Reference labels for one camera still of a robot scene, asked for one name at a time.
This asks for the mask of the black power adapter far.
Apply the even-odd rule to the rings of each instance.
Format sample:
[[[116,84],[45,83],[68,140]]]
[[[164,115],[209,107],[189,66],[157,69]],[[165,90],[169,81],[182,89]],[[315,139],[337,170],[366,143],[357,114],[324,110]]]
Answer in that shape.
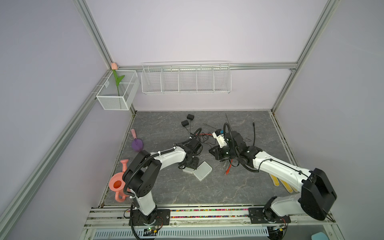
[[[193,121],[194,118],[195,118],[194,115],[191,115],[191,114],[188,114],[188,115],[187,115],[187,119],[190,120],[190,121]]]

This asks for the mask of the artificial tulip flower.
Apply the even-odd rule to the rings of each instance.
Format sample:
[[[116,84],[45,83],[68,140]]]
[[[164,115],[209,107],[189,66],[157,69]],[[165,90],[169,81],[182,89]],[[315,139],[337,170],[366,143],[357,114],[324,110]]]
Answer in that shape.
[[[121,81],[125,78],[125,75],[121,75],[121,76],[118,75],[117,70],[119,69],[119,67],[116,63],[111,63],[111,69],[112,69],[113,75],[115,77],[118,96],[120,96],[119,85],[120,85]]]

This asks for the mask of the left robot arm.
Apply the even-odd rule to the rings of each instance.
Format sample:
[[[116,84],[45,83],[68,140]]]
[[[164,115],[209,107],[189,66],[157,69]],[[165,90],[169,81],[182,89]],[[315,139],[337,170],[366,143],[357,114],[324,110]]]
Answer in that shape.
[[[133,199],[134,206],[144,218],[153,216],[157,211],[152,189],[162,169],[175,164],[181,170],[194,171],[198,168],[198,156],[203,149],[201,133],[202,128],[198,128],[188,140],[174,144],[168,150],[156,153],[142,150],[124,170],[123,193]]]

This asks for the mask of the black power adapter near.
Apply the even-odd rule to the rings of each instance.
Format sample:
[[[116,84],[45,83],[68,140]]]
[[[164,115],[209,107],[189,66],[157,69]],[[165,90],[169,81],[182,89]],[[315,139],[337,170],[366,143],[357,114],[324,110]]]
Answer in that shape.
[[[188,120],[184,120],[184,121],[181,122],[181,124],[182,124],[183,127],[186,127],[186,126],[188,126],[190,124],[190,122]]]

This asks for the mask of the white mesh box basket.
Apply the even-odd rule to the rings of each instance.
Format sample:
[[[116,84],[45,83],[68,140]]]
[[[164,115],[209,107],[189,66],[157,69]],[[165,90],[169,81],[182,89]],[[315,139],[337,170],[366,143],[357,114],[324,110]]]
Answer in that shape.
[[[104,110],[129,111],[139,86],[136,71],[112,70],[96,97]]]

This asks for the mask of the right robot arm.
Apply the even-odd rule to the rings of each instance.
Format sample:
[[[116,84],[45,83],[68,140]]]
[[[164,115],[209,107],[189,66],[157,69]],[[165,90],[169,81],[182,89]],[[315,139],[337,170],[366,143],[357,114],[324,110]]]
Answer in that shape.
[[[287,197],[271,197],[262,214],[269,223],[290,215],[306,214],[324,221],[337,199],[337,194],[326,173],[318,168],[308,170],[286,163],[266,151],[248,146],[243,137],[233,131],[229,123],[216,130],[213,138],[218,145],[210,153],[218,161],[236,160],[249,172],[266,172],[297,190]]]

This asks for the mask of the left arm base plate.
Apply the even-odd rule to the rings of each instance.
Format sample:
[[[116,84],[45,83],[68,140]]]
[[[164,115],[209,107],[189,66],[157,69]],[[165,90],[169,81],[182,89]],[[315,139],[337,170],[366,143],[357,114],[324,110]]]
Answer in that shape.
[[[148,216],[144,215],[140,210],[134,209],[131,218],[131,223],[134,226],[152,226],[163,225],[168,226],[171,220],[170,209],[155,209]]]

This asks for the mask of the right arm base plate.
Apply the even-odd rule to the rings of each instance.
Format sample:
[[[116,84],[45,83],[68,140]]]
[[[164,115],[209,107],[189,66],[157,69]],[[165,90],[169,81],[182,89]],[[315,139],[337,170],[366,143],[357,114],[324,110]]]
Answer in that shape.
[[[249,218],[252,224],[289,224],[289,216],[279,217],[270,210],[264,210],[262,207],[248,208]]]

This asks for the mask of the pink watering can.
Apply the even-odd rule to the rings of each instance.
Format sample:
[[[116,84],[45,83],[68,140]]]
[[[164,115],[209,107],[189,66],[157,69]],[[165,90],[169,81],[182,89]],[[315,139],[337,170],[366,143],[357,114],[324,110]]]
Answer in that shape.
[[[128,159],[120,161],[123,167],[123,170],[115,175],[109,181],[109,189],[115,193],[115,200],[119,203],[123,203],[126,198],[130,198],[131,191],[127,190],[128,195],[124,192],[125,182],[123,181],[123,175],[128,168]]]

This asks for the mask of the yellow work glove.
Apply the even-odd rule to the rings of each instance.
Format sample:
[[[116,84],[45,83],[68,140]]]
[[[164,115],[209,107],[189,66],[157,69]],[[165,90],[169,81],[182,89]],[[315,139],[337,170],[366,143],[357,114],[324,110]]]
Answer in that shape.
[[[275,176],[273,176],[273,175],[271,175],[271,174],[269,174],[269,176],[270,176],[270,178],[271,178],[271,180],[272,180],[272,182],[273,182],[273,185],[274,185],[275,187],[283,186],[283,187],[286,189],[286,191],[287,191],[288,193],[290,193],[290,194],[292,194],[292,193],[298,193],[298,192],[299,192],[298,190],[296,190],[295,188],[293,188],[292,186],[290,186],[290,185],[289,185],[288,183],[286,183],[285,181],[282,181],[282,180],[278,179],[277,177],[275,177]]]

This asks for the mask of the black power adapter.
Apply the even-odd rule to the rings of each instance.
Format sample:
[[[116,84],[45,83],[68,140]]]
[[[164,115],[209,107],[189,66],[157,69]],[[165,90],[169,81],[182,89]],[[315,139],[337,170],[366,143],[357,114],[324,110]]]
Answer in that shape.
[[[195,118],[194,115],[191,115],[191,114],[188,114],[188,115],[187,115],[187,119],[190,120],[190,121],[193,121],[194,118]]]
[[[186,126],[188,126],[190,124],[190,122],[188,120],[184,120],[184,121],[181,122],[181,124],[182,124],[183,127],[186,127]]]

